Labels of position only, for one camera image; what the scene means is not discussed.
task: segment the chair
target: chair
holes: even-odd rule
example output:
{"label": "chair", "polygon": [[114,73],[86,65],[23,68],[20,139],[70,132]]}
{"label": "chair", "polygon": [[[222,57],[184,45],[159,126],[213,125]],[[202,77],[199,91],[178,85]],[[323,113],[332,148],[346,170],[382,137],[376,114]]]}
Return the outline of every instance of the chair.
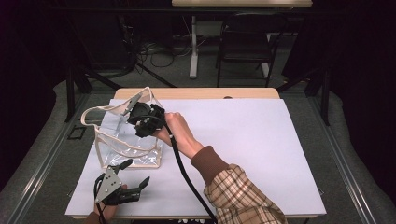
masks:
{"label": "chair", "polygon": [[[279,13],[235,13],[221,25],[220,44],[216,67],[218,68],[218,87],[222,78],[221,62],[226,63],[269,63],[268,87],[276,50],[280,37],[287,27],[287,19]],[[276,34],[274,41],[267,39],[268,34]]]}

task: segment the white tabletop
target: white tabletop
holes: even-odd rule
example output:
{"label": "white tabletop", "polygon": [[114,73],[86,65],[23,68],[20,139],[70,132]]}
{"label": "white tabletop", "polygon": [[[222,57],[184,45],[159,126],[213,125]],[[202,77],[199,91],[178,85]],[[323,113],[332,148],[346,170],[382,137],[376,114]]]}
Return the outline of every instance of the white tabletop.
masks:
{"label": "white tabletop", "polygon": [[172,0],[174,7],[310,7],[311,0]]}
{"label": "white tabletop", "polygon": [[[121,102],[112,100],[111,104]],[[225,161],[245,169],[247,176],[287,217],[326,214],[283,100],[161,100],[161,104],[168,112],[181,112],[195,137],[204,145],[212,145]],[[186,157],[182,155],[181,158],[193,185],[202,193],[203,179]],[[86,217],[92,211],[93,184],[101,172],[92,146],[66,215]],[[158,169],[119,173],[129,188],[136,187],[147,176],[150,181],[140,201],[120,205],[116,217],[208,217],[185,183],[172,148],[163,149]]]}

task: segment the brown sleeve cuff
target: brown sleeve cuff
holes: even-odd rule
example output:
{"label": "brown sleeve cuff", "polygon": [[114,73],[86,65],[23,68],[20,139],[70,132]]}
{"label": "brown sleeve cuff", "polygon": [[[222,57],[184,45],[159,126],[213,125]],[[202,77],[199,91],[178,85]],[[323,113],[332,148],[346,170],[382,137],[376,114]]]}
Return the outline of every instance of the brown sleeve cuff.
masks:
{"label": "brown sleeve cuff", "polygon": [[207,185],[212,183],[216,175],[228,168],[228,163],[221,159],[212,146],[204,147],[195,154],[191,164],[201,173]]}
{"label": "brown sleeve cuff", "polygon": [[84,221],[84,224],[97,224],[97,223],[100,223],[99,216],[94,212],[91,212],[90,215]]}

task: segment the metal stand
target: metal stand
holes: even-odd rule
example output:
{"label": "metal stand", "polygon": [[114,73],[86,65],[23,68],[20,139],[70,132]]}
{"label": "metal stand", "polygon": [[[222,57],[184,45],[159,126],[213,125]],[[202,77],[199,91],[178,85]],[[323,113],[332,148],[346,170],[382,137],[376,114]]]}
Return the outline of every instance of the metal stand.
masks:
{"label": "metal stand", "polygon": [[197,21],[195,16],[192,16],[191,22],[191,65],[190,65],[190,78],[197,78],[198,67],[198,48],[197,48]]}

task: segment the desk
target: desk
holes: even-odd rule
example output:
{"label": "desk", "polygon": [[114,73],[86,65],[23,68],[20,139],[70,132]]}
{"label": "desk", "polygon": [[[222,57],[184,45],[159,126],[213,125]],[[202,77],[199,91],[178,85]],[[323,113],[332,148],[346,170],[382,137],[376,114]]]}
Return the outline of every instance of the desk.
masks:
{"label": "desk", "polygon": [[[172,0],[174,7],[311,7],[311,0]],[[198,48],[196,18],[191,22],[191,67],[190,78],[197,78]],[[268,64],[262,64],[262,71],[268,73]]]}
{"label": "desk", "polygon": [[[129,98],[140,90],[120,89],[111,104],[118,105],[124,101],[121,99]],[[167,111],[183,113],[195,137],[204,145],[214,146],[227,162],[241,165],[247,176],[287,217],[326,214],[289,112],[275,89],[184,88],[152,91]],[[222,100],[225,96],[233,99]],[[191,166],[189,159],[182,156],[182,160],[191,182],[202,193],[205,183],[198,171]],[[65,212],[67,216],[83,218],[91,212],[92,186],[101,172],[96,150],[92,146]],[[160,168],[123,170],[119,173],[120,179],[129,188],[137,186],[147,176],[150,176],[150,182],[142,191],[140,201],[122,204],[117,218],[208,218],[178,170],[170,147],[163,149]]]}

